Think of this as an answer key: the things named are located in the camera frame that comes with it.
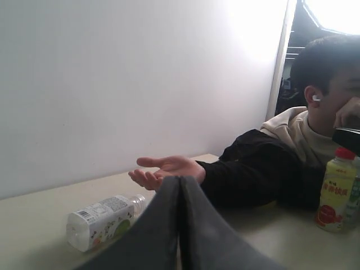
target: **earbud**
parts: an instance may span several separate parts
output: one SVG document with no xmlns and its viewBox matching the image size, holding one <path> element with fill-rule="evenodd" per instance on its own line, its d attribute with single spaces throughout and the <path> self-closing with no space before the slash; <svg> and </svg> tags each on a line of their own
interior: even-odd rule
<svg viewBox="0 0 360 270">
<path fill-rule="evenodd" d="M 321 101 L 321 98 L 318 98 L 317 95 L 313 96 L 313 101 Z"/>
</svg>

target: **bottle cap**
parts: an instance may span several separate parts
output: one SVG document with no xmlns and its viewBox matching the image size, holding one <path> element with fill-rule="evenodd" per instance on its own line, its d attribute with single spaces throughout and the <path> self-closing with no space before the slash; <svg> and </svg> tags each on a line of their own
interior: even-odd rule
<svg viewBox="0 0 360 270">
<path fill-rule="evenodd" d="M 343 147 L 338 147 L 336 149 L 335 155 L 339 158 L 348 159 L 348 160 L 354 160 L 356 156 L 355 153 Z"/>
</svg>

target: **white table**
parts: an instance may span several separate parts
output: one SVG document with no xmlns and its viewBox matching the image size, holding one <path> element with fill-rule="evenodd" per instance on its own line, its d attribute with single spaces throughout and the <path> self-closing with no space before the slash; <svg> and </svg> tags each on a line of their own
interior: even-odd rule
<svg viewBox="0 0 360 270">
<path fill-rule="evenodd" d="M 217 157 L 195 159 L 211 163 Z M 114 194 L 137 193 L 149 200 L 154 195 L 124 173 L 0 201 L 0 269 L 74 269 L 99 250 L 81 253 L 66 242 L 67 214 Z M 360 269 L 360 228 L 328 233 L 311 214 L 279 208 L 222 214 L 250 244 L 289 269 Z"/>
</svg>

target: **bright light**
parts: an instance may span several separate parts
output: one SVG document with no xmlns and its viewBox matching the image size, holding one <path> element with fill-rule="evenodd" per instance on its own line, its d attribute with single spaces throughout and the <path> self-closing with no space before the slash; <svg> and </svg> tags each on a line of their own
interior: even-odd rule
<svg viewBox="0 0 360 270">
<path fill-rule="evenodd" d="M 344 34 L 360 34 L 359 0 L 303 0 L 320 28 Z"/>
</svg>

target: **plastic bottle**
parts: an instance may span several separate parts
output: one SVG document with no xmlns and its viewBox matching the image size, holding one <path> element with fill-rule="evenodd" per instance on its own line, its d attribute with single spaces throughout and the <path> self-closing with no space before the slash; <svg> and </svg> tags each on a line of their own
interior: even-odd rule
<svg viewBox="0 0 360 270">
<path fill-rule="evenodd" d="M 69 214 L 67 241 L 85 252 L 115 236 L 123 235 L 146 207 L 142 195 L 116 195 Z"/>
<path fill-rule="evenodd" d="M 353 165 L 355 154 L 339 147 L 335 155 L 336 158 L 327 163 L 320 205 L 315 218 L 320 228 L 331 232 L 343 228 L 346 207 L 356 176 Z"/>
<path fill-rule="evenodd" d="M 357 225 L 357 220 L 359 216 L 359 206 L 360 206 L 360 157 L 356 157 L 354 160 L 354 165 L 357 169 L 356 177 L 354 181 L 353 188 L 351 190 L 351 195 L 346 206 L 346 216 L 344 222 L 347 227 L 352 228 Z"/>
</svg>

